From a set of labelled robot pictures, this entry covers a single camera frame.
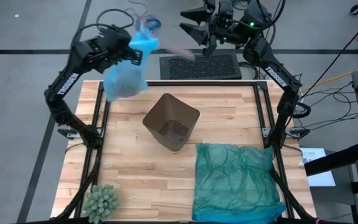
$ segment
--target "teal mesh cloth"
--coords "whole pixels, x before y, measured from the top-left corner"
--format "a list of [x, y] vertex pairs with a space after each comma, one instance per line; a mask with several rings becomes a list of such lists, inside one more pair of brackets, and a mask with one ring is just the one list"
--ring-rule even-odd
[[197, 145], [193, 220], [272, 223], [285, 206], [269, 174], [273, 149]]

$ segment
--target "green spiky toy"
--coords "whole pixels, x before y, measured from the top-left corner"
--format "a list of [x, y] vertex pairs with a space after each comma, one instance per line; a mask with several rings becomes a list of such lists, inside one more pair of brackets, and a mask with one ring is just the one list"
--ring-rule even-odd
[[86, 195], [84, 206], [85, 216], [89, 222], [99, 224], [110, 218], [118, 207], [118, 198], [114, 194], [112, 185], [92, 186], [91, 192]]

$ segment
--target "butcher block tabletop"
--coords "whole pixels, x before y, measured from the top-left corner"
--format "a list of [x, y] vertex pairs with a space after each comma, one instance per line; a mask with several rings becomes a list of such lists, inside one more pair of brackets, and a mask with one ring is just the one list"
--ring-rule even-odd
[[[276, 107], [283, 91], [273, 81], [266, 82], [277, 118]], [[76, 115], [86, 124], [92, 122], [98, 86], [99, 81], [85, 81], [81, 89]], [[178, 152], [159, 144], [142, 124], [144, 116], [164, 93], [172, 94], [201, 113], [189, 140]], [[262, 90], [260, 97], [265, 122], [269, 125]], [[101, 126], [104, 102], [105, 96], [98, 126]], [[78, 143], [80, 139], [69, 141], [68, 147]], [[137, 96], [111, 103], [98, 184], [111, 184], [116, 189], [120, 207], [112, 220], [191, 220], [199, 143], [263, 149], [252, 86], [150, 86]], [[287, 139], [285, 144], [299, 147], [294, 139]], [[61, 213], [78, 191], [85, 152], [82, 145], [67, 151], [51, 217]], [[291, 192], [308, 213], [316, 216], [305, 169], [298, 165], [300, 153], [284, 147], [282, 158]]]

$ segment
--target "black floor stripe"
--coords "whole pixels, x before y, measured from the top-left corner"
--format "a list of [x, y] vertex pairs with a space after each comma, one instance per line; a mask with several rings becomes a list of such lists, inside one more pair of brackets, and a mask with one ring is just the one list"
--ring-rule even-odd
[[[202, 54], [202, 49], [190, 49], [194, 54]], [[314, 54], [314, 55], [337, 55], [341, 49], [275, 49], [274, 54]], [[0, 55], [65, 55], [69, 54], [70, 50], [64, 49], [39, 49], [39, 50], [0, 50]], [[216, 49], [216, 53], [219, 54], [242, 54], [242, 49]], [[159, 49], [152, 52], [152, 54], [172, 54], [165, 49]], [[343, 54], [358, 54], [358, 49], [348, 49]]]
[[[84, 27], [86, 17], [88, 16], [91, 7], [91, 2], [92, 0], [86, 0], [77, 30], [80, 30], [82, 27]], [[81, 34], [78, 34], [77, 39], [79, 40], [80, 38], [81, 38]], [[55, 54], [62, 54], [62, 51], [66, 51], [65, 54], [68, 53], [67, 50], [43, 50], [43, 51], [48, 51], [49, 53], [52, 51], [55, 52]], [[39, 52], [39, 50], [13, 50], [12, 52], [16, 54], [23, 53], [23, 52], [27, 52], [29, 54], [36, 54], [37, 52]], [[48, 152], [48, 147], [49, 147], [50, 139], [52, 138], [54, 127], [55, 127], [55, 119], [53, 118], [52, 115], [50, 115], [44, 137], [42, 138], [42, 143], [37, 156], [37, 160], [35, 161], [35, 165], [31, 174], [29, 186], [27, 187], [27, 190], [25, 192], [22, 207], [20, 209], [19, 216], [17, 217], [17, 223], [26, 222], [27, 217], [29, 216], [31, 204], [34, 199], [35, 191], [37, 190], [37, 185], [40, 179], [42, 166], [44, 165], [45, 162], [45, 158]]]

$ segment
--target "black rubber mat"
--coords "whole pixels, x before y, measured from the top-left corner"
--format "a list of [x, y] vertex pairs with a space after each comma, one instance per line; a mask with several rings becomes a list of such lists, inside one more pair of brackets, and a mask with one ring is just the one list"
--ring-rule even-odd
[[162, 80], [228, 80], [241, 79], [235, 54], [196, 55], [195, 61], [179, 56], [160, 58]]

